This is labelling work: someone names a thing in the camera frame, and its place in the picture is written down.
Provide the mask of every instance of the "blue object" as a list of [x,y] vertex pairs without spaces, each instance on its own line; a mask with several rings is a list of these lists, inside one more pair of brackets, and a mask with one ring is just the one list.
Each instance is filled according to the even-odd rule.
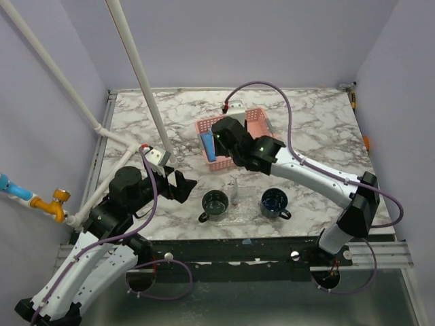
[[215,155],[215,145],[213,144],[213,133],[209,129],[209,132],[205,132],[201,134],[201,139],[203,140],[205,154],[207,155],[207,159],[209,162],[216,161]]
[[0,191],[17,196],[23,200],[30,200],[33,197],[33,194],[29,190],[18,187],[15,183],[11,182],[4,173],[0,173]]
[[283,219],[290,219],[292,214],[285,208],[288,205],[286,194],[277,188],[267,189],[261,197],[261,212],[269,219],[276,219],[282,217]]

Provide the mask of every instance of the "mug handle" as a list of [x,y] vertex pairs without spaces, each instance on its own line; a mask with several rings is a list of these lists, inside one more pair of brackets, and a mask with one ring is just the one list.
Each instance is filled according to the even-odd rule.
[[284,209],[282,212],[280,212],[279,217],[283,219],[290,219],[292,217],[292,214]]
[[204,223],[206,221],[209,220],[209,215],[204,212],[203,214],[199,215],[198,221],[200,221],[201,223]]

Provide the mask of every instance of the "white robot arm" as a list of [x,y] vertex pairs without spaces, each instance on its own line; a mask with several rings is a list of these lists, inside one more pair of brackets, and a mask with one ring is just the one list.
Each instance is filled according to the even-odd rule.
[[[319,254],[333,256],[352,238],[368,235],[379,195],[355,183],[377,187],[377,178],[366,172],[361,177],[335,170],[309,158],[292,155],[285,144],[269,136],[253,139],[240,122],[230,116],[212,126],[217,156],[230,156],[237,166],[293,180],[344,208],[336,223],[318,239]],[[337,181],[309,166],[317,166],[345,181]]]
[[[16,305],[23,319],[38,326],[78,326],[89,305],[114,280],[138,261],[154,260],[150,241],[135,232],[127,234],[136,212],[157,195],[185,202],[196,181],[166,166],[169,154],[163,149],[150,148],[145,156],[154,181],[150,176],[142,179],[140,170],[132,166],[117,171],[109,184],[109,194],[90,211],[84,231],[56,274],[38,294]],[[117,249],[97,266],[114,244]]]

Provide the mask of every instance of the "marble tabletop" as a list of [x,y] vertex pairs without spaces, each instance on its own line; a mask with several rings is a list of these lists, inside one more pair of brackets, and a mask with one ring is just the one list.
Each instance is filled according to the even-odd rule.
[[[349,173],[373,173],[360,129],[344,92],[333,89],[284,90],[292,104],[292,143],[294,149],[318,162]],[[194,123],[220,114],[229,90],[174,89],[155,93],[156,102],[167,134],[172,141],[179,170],[198,185],[189,199],[180,204],[158,198],[153,221],[141,231],[149,239],[210,239],[271,236],[315,236],[335,222],[341,212],[333,202],[293,181],[253,173],[243,168],[210,172],[201,153]],[[242,100],[247,108],[263,107],[279,139],[287,143],[288,114],[284,101],[273,90],[242,90],[232,100]],[[119,92],[110,130],[140,143],[162,146],[157,129],[141,92]],[[108,140],[99,180],[107,176],[125,148]],[[139,154],[127,165],[143,170]],[[237,179],[241,190],[238,207],[230,205],[220,221],[198,222],[202,213],[201,199],[212,189],[224,191],[228,197],[232,182]],[[287,209],[292,218],[270,220],[258,208],[262,192],[276,187],[289,198]],[[148,211],[151,203],[139,211]],[[136,228],[143,219],[135,220]],[[381,200],[374,225],[389,222],[385,203]],[[393,228],[374,229],[370,233],[391,234]]]

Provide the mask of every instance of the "pink basket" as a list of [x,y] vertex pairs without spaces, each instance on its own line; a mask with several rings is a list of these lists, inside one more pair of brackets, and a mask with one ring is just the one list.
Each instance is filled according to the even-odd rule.
[[[225,117],[225,115],[209,117],[208,119],[203,119],[195,122],[196,133],[198,134],[198,139],[201,142],[202,148],[204,148],[204,145],[201,139],[201,134],[208,132],[211,126],[215,122],[221,120],[223,117]],[[246,110],[246,120],[247,129],[253,138],[258,138],[264,135],[276,138],[273,127],[269,122],[266,112],[263,110],[263,108],[257,107],[256,109]],[[204,149],[203,156],[206,164],[209,165],[210,171],[217,171],[224,168],[232,168],[236,166],[232,161],[232,158],[225,158],[224,156],[218,156],[216,157],[215,162],[210,162]]]

